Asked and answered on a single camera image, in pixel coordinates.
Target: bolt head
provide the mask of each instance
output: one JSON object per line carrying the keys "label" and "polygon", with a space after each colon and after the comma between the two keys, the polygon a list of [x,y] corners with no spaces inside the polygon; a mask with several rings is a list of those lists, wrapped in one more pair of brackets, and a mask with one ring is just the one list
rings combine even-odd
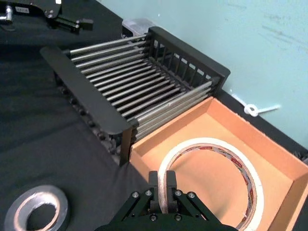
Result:
{"label": "bolt head", "polygon": [[182,192],[181,192],[180,190],[176,190],[176,191],[174,192],[174,194],[175,194],[176,196],[181,196],[181,195],[182,195]]}
{"label": "bolt head", "polygon": [[83,115],[86,114],[86,112],[85,112],[85,110],[83,110],[82,108],[80,108],[80,109],[79,109],[79,114],[80,114],[81,116],[83,116]]}
{"label": "bolt head", "polygon": [[180,220],[182,220],[182,217],[181,217],[181,215],[176,214],[176,215],[174,216],[174,219],[177,220],[177,221],[180,221]]}
{"label": "bolt head", "polygon": [[92,127],[95,126],[95,123],[94,123],[92,120],[89,120],[89,121],[88,121],[88,126],[89,126],[90,128],[92,128]]}
{"label": "bolt head", "polygon": [[97,135],[97,137],[100,139],[100,140],[105,140],[105,136],[104,136],[104,134],[102,134],[101,132],[99,132],[99,133],[97,133],[96,134]]}
{"label": "bolt head", "polygon": [[62,88],[62,89],[61,89],[61,92],[62,92],[63,95],[68,94],[68,90],[67,90],[66,88]]}
{"label": "bolt head", "polygon": [[150,190],[147,190],[147,191],[145,192],[145,194],[146,194],[147,196],[151,196],[151,195],[152,195],[152,192],[151,192]]}
{"label": "bolt head", "polygon": [[150,215],[150,220],[151,221],[156,221],[157,220],[157,216],[156,215]]}
{"label": "bolt head", "polygon": [[190,192],[190,193],[188,194],[188,196],[189,196],[190,198],[194,198],[196,195],[195,195],[193,192]]}
{"label": "bolt head", "polygon": [[132,194],[132,196],[133,196],[134,198],[137,198],[137,197],[139,196],[139,193],[134,192],[134,193]]}
{"label": "bolt head", "polygon": [[74,98],[71,98],[69,100],[69,102],[72,104],[72,105],[75,105],[77,103],[77,100],[75,100]]}

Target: wall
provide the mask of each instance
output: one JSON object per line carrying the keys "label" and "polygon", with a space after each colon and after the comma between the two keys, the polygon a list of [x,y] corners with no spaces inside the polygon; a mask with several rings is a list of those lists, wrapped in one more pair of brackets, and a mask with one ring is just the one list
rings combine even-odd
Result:
{"label": "wall", "polygon": [[308,3],[98,0],[122,18],[148,18],[231,70],[224,90],[308,148]]}

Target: orange box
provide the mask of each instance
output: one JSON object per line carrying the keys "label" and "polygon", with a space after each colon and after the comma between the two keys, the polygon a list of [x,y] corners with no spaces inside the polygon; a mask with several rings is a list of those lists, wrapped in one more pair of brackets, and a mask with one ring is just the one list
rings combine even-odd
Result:
{"label": "orange box", "polygon": [[[255,167],[265,200],[258,231],[292,230],[308,195],[308,166],[213,97],[135,143],[130,162],[147,180],[174,146],[197,137],[232,144]],[[247,187],[231,161],[215,152],[194,151],[171,169],[179,189],[196,192],[222,223],[239,224],[247,208]]]}

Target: label sticker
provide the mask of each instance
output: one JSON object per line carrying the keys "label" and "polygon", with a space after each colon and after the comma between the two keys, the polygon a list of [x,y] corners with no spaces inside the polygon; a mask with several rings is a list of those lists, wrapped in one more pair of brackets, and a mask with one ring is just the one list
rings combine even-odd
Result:
{"label": "label sticker", "polygon": [[254,191],[251,189],[250,190],[250,197],[251,197],[251,203],[254,203]]}
{"label": "label sticker", "polygon": [[237,160],[237,159],[235,159],[235,158],[231,158],[231,161],[235,164],[235,165],[237,165],[238,167],[240,167],[240,168],[242,168],[243,167],[243,165]]}
{"label": "label sticker", "polygon": [[200,150],[212,150],[213,148],[210,146],[203,146],[199,148]]}
{"label": "label sticker", "polygon": [[29,9],[26,7],[15,6],[15,10],[19,13],[30,13]]}

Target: silver tape roll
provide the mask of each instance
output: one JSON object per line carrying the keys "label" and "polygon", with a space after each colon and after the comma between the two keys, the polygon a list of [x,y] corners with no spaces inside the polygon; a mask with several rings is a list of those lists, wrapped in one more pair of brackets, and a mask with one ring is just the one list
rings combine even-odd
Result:
{"label": "silver tape roll", "polygon": [[51,222],[38,231],[64,231],[68,223],[67,198],[60,189],[52,185],[35,187],[18,197],[6,214],[4,230],[27,231],[30,214],[42,205],[53,205],[55,214]]}
{"label": "silver tape roll", "polygon": [[167,213],[166,171],[182,155],[196,150],[211,150],[232,161],[239,169],[248,191],[246,213],[236,227],[240,231],[255,231],[259,226],[264,208],[261,180],[247,157],[231,144],[214,138],[195,138],[174,147],[164,158],[158,171],[158,199],[163,213]]}

